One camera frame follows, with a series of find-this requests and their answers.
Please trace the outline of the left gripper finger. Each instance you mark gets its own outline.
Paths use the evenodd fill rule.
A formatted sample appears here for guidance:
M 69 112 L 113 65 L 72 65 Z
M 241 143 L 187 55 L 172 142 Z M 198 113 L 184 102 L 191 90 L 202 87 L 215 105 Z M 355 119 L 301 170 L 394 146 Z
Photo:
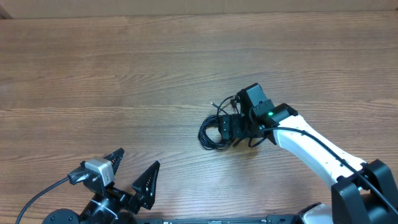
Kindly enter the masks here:
M 107 156 L 104 156 L 104 159 L 108 160 L 111 162 L 112 168 L 113 168 L 113 174 L 117 173 L 117 170 L 119 168 L 119 165 L 124 157 L 124 149 L 119 148 L 115 150 L 114 152 L 108 154 Z
M 150 210 L 155 203 L 155 191 L 160 162 L 155 161 L 131 185 L 140 206 Z

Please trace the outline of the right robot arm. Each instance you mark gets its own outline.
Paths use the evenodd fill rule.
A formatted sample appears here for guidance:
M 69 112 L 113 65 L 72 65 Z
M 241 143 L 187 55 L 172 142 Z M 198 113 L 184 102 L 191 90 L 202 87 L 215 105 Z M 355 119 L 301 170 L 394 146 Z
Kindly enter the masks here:
M 218 108 L 222 139 L 266 139 L 291 152 L 328 186 L 331 204 L 315 203 L 288 218 L 291 223 L 397 223 L 397 184 L 390 168 L 340 149 L 286 103 L 274 105 L 258 83 L 229 98 L 236 109 Z

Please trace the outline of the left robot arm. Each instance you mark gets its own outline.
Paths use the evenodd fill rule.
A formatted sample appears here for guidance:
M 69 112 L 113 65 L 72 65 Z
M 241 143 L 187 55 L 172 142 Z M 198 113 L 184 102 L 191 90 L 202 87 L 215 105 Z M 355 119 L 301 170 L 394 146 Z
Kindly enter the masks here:
M 132 184 L 135 194 L 117 189 L 114 177 L 124 156 L 120 148 L 104 157 L 82 161 L 67 177 L 72 185 L 83 185 L 94 193 L 85 209 L 77 214 L 62 208 L 45 217 L 44 223 L 135 223 L 141 208 L 150 210 L 155 203 L 159 161 L 155 161 Z

